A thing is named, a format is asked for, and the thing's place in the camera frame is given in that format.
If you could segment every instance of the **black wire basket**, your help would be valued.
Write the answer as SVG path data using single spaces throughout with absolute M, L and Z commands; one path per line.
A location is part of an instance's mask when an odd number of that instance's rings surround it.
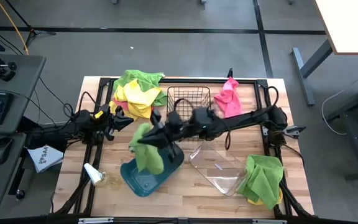
M 176 111 L 182 121 L 188 121 L 191 117 L 192 107 L 211 107 L 211 92 L 205 86 L 171 86 L 167 91 L 167 116 L 173 111 L 176 100 L 184 98 L 177 105 Z

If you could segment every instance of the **teal tray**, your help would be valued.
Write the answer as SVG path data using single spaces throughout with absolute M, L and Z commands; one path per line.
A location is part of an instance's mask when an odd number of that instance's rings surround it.
M 183 160 L 185 160 L 185 155 L 176 144 L 173 145 L 173 148 L 177 154 L 173 162 L 169 160 L 169 152 L 167 150 L 158 150 L 158 153 L 160 154 L 164 163 L 164 171 L 159 175 L 153 175 L 146 169 L 142 170 L 142 172 L 139 172 L 135 159 L 131 160 L 129 163 L 124 163 L 121 165 L 121 177 L 137 196 L 149 196 L 151 193 L 157 190 L 160 185 L 164 183 L 164 181 L 166 181 L 178 167 L 180 167 Z

